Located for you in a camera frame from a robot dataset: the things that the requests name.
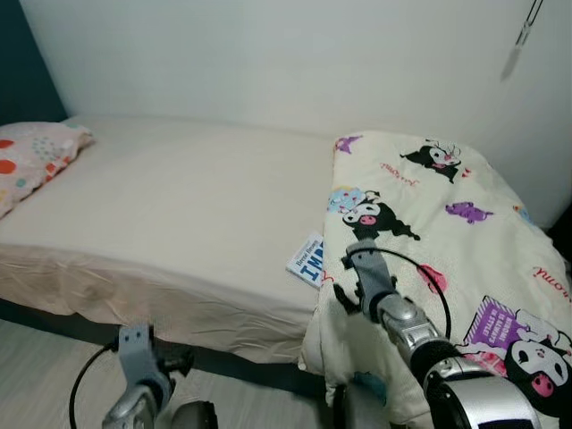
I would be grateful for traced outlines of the cream cartoon print quilt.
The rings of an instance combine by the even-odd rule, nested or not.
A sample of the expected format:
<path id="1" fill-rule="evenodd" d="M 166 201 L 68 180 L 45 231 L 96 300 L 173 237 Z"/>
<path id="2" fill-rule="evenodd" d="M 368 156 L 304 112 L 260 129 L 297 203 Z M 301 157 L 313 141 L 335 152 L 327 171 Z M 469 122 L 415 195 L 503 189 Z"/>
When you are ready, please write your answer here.
<path id="1" fill-rule="evenodd" d="M 572 424 L 572 303 L 567 262 L 528 218 L 523 201 L 472 147 L 377 130 L 332 147 L 324 269 L 301 366 L 321 375 L 326 397 L 357 375 L 384 385 L 381 425 L 433 429 L 430 409 L 383 328 L 347 315 L 332 283 L 358 279 L 341 258 L 371 238 L 403 297 L 455 346 L 504 372 L 507 348 L 548 340 L 568 353 L 571 408 L 544 411 L 543 429 Z"/>

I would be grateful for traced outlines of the pink patterned pillow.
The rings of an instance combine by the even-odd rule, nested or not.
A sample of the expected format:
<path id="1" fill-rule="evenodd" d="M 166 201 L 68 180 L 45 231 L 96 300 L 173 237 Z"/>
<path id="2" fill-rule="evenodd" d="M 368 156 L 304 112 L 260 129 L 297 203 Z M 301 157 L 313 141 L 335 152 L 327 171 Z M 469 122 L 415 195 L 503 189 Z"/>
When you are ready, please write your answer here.
<path id="1" fill-rule="evenodd" d="M 91 131 L 62 122 L 0 126 L 0 218 L 78 158 Z"/>

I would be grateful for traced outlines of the white blue book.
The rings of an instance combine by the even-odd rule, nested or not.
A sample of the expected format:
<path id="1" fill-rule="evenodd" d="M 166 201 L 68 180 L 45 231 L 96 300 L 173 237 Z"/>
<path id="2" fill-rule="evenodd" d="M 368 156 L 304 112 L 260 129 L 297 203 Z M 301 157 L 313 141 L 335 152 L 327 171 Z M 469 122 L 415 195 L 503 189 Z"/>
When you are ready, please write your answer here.
<path id="1" fill-rule="evenodd" d="M 320 290 L 323 278 L 325 278 L 324 257 L 325 240 L 322 233 L 312 232 L 287 262 L 286 271 L 293 273 L 301 281 L 309 283 L 316 290 Z"/>

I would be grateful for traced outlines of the beige bed mattress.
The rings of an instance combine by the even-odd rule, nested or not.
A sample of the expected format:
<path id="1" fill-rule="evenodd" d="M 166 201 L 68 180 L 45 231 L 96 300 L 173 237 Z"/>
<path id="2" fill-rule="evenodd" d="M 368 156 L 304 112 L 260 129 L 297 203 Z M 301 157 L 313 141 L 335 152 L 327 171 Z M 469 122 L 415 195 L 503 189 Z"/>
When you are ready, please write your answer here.
<path id="1" fill-rule="evenodd" d="M 297 363 L 319 290 L 286 271 L 322 233 L 338 138 L 74 118 L 94 142 L 0 218 L 0 299 Z"/>

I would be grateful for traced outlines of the blue upholstered headboard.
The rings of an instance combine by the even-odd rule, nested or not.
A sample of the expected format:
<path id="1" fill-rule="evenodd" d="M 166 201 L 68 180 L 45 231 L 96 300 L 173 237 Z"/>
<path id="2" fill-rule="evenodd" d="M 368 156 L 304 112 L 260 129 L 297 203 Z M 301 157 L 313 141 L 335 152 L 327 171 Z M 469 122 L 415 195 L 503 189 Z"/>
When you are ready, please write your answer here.
<path id="1" fill-rule="evenodd" d="M 0 126 L 70 117 L 18 0 L 0 0 Z"/>

